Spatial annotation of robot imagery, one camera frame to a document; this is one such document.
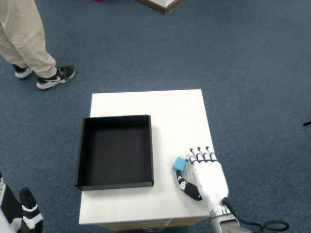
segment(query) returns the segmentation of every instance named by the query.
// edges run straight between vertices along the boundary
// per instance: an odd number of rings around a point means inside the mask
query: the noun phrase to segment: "white table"
[[[208,217],[206,203],[181,192],[172,170],[178,156],[190,154],[189,148],[213,146],[201,90],[92,96],[91,117],[145,114],[151,115],[154,186],[83,191],[80,224]]]

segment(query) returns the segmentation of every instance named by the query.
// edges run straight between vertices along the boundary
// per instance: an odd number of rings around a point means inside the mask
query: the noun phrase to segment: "robot finger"
[[[195,162],[198,162],[193,156],[189,156],[188,161],[190,161],[191,165],[193,165]]]
[[[209,147],[206,147],[206,150],[208,151],[208,154],[210,156],[211,161],[212,162],[217,162],[217,158],[216,158],[215,153],[211,152]]]
[[[195,186],[192,183],[187,182],[180,171],[176,171],[176,176],[177,176],[177,180],[179,183],[179,188],[181,189],[181,191],[183,191],[184,193],[186,193],[189,197],[191,197],[192,199],[195,200],[202,200],[202,197],[199,193],[199,190],[197,188],[197,186]]]
[[[200,151],[198,151],[196,149],[192,149],[192,148],[190,149],[190,151],[193,153],[193,155],[195,156],[196,160],[199,163],[204,161]]]
[[[201,147],[198,147],[198,150],[199,150],[200,153],[202,154],[203,159],[204,159],[205,162],[210,162],[210,161],[211,161],[211,160],[210,160],[210,156],[209,156],[207,150],[204,150],[204,149],[202,149]]]
[[[212,160],[212,162],[217,162],[217,158],[214,152],[210,154],[210,159]]]

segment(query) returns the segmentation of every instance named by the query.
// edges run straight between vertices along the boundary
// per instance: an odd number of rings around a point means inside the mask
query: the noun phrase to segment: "person's leg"
[[[27,63],[24,61],[19,52],[15,49],[14,45],[6,36],[1,23],[0,23],[0,54],[4,57],[4,59],[7,62],[11,63],[14,66],[16,70],[15,76],[17,78],[23,79],[32,73],[32,70],[28,68]]]
[[[8,40],[41,78],[56,74],[56,61],[47,53],[42,21],[34,0],[0,0],[0,23]],[[9,51],[2,53],[10,57]],[[26,64],[16,64],[23,68]]]

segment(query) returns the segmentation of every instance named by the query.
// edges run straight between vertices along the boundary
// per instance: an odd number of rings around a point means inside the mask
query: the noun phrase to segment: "black tray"
[[[85,118],[76,187],[100,190],[153,184],[149,115]]]

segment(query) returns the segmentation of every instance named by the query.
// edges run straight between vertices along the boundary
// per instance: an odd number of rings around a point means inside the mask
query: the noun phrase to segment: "sneaker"
[[[21,208],[23,210],[23,220],[20,225],[20,232],[42,233],[43,216],[38,209],[38,205],[28,188],[23,188],[19,192]]]
[[[46,79],[38,77],[37,87],[41,90],[46,90],[60,83],[66,83],[75,73],[76,69],[73,66],[58,67],[54,76]]]
[[[29,67],[20,68],[17,65],[12,65],[12,66],[15,69],[15,77],[17,77],[18,79],[24,79],[33,72]]]

